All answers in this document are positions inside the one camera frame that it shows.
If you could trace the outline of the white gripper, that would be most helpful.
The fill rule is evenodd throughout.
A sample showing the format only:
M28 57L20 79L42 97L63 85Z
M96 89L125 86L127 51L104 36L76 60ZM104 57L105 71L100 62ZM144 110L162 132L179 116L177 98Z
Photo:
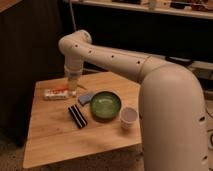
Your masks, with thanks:
M82 75L81 70L71 70L68 67L64 67L65 76L68 79L68 91L69 95L75 97L77 95L78 80Z

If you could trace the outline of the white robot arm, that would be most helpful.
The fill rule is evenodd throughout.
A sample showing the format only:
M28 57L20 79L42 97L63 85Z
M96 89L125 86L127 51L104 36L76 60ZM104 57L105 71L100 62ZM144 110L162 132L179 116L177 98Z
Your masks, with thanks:
M209 171L206 106L187 68L150 54L96 46L85 30L59 40L68 67L87 61L140 85L145 171Z

